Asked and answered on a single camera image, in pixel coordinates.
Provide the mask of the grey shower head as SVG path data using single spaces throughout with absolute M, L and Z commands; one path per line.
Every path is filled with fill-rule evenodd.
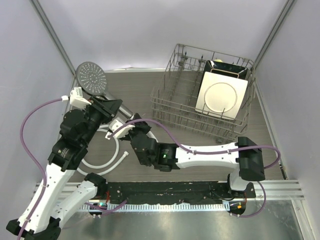
M 78 87 L 82 88 L 83 97 L 90 101 L 90 97 L 100 97 L 107 100 L 116 100 L 108 91 L 108 81 L 103 69 L 96 63 L 86 61 L 81 63 L 75 71 Z M 132 120 L 134 113 L 123 103 L 118 110 L 127 119 Z

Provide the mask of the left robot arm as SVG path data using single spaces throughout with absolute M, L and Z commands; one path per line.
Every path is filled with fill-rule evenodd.
M 26 240 L 56 240 L 73 214 L 88 200 L 102 199 L 107 192 L 106 179 L 89 173 L 75 190 L 56 204 L 63 188 L 88 153 L 88 146 L 100 125 L 108 124 L 118 113 L 121 99 L 90 97 L 83 107 L 68 111 L 60 124 L 59 140 L 52 147 L 42 181 L 29 206 L 6 230 Z

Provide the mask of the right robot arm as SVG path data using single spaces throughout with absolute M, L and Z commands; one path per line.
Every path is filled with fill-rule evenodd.
M 158 142 L 148 136 L 149 123 L 161 127 L 172 143 Z M 144 165 L 152 165 L 164 172 L 191 167 L 226 167 L 228 175 L 226 193 L 238 197 L 250 182 L 266 179 L 262 146 L 247 137 L 222 145 L 192 146 L 180 143 L 162 123 L 148 118 L 138 118 L 124 124 L 131 134 L 131 146 L 137 150 L 138 159 Z

